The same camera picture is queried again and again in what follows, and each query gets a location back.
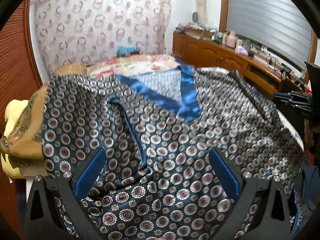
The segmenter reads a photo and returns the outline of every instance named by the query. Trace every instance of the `blue satin collar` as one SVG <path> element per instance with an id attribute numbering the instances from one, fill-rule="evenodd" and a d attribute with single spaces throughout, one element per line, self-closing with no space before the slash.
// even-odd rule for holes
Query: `blue satin collar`
<path id="1" fill-rule="evenodd" d="M 121 75 L 116 75 L 116 77 L 119 81 L 127 84 L 136 93 L 143 95 L 145 98 L 152 100 L 155 104 L 167 109 L 171 113 L 179 115 L 187 122 L 190 122 L 201 115 L 201 110 L 197 101 L 196 88 L 194 86 L 194 75 L 190 65 L 181 63 L 176 69 L 181 70 L 180 91 L 182 95 L 182 102 L 177 102 L 159 95 L 149 89 L 144 83 L 136 79 Z"/>

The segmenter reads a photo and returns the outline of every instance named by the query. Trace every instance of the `metal bolt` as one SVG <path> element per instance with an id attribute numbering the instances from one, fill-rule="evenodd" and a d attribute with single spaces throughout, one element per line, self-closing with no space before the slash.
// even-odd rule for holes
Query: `metal bolt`
<path id="1" fill-rule="evenodd" d="M 244 176 L 245 178 L 249 179 L 249 178 L 251 178 L 252 175 L 251 175 L 250 172 L 245 171 L 245 172 L 243 173 L 243 176 Z"/>
<path id="2" fill-rule="evenodd" d="M 65 173 L 63 173 L 63 177 L 70 178 L 71 177 L 71 172 L 70 171 L 66 171 Z"/>
<path id="3" fill-rule="evenodd" d="M 41 175 L 35 176 L 35 181 L 40 181 L 41 180 Z"/>
<path id="4" fill-rule="evenodd" d="M 280 181 L 280 177 L 279 177 L 279 176 L 273 176 L 273 179 L 274 179 L 276 182 L 279 182 L 279 181 Z"/>

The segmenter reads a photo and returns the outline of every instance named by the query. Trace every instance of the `pink vase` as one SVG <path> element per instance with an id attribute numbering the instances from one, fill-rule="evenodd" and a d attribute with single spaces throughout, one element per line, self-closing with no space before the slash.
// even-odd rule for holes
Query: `pink vase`
<path id="1" fill-rule="evenodd" d="M 236 42 L 237 42 L 236 33 L 231 31 L 227 38 L 226 46 L 234 49 L 236 47 Z"/>

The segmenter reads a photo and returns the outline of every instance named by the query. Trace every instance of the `dark blue patterned fabric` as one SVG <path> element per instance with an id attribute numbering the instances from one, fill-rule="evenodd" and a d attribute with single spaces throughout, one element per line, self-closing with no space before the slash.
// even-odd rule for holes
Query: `dark blue patterned fabric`
<path id="1" fill-rule="evenodd" d="M 42 133 L 49 176 L 73 171 L 98 146 L 106 149 L 107 163 L 81 204 L 109 240 L 214 234 L 233 204 L 209 162 L 214 146 L 257 178 L 279 175 L 290 193 L 302 153 L 274 105 L 236 72 L 196 71 L 192 79 L 190 100 L 201 114 L 187 122 L 115 76 L 50 78 Z M 237 236 L 248 230 L 257 202 Z"/>

